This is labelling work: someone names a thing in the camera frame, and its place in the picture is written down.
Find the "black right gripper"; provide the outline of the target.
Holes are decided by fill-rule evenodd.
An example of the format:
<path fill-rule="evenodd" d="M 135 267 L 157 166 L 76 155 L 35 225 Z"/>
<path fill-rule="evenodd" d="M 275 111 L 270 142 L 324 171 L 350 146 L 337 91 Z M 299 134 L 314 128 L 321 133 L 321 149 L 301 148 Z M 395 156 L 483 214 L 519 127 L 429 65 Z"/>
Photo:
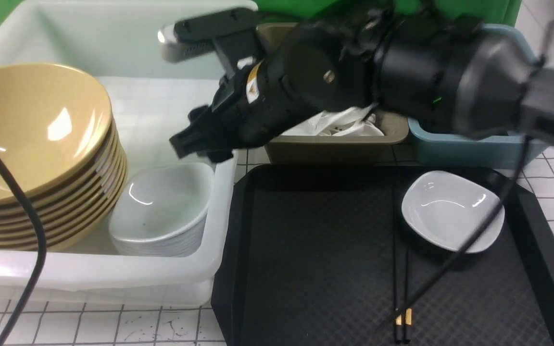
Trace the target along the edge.
<path fill-rule="evenodd" d="M 258 148 L 306 120 L 306 104 L 280 61 L 246 67 L 221 85 L 211 104 L 189 112 L 189 127 L 169 138 L 179 158 Z"/>

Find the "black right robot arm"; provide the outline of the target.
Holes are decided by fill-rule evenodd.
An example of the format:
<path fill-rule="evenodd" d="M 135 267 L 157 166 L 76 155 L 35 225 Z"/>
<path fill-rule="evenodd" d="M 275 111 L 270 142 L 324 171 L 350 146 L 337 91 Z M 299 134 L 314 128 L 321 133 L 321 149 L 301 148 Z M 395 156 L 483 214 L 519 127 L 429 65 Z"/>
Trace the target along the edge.
<path fill-rule="evenodd" d="M 516 38 L 471 15 L 444 17 L 431 1 L 414 14 L 363 8 L 302 20 L 275 48 L 255 33 L 256 14 L 214 12 L 174 25 L 176 43 L 211 44 L 226 75 L 213 102 L 169 138 L 179 158 L 212 162 L 257 148 L 321 111 L 375 106 L 482 140 L 519 132 L 554 146 L 554 33 L 528 57 Z"/>

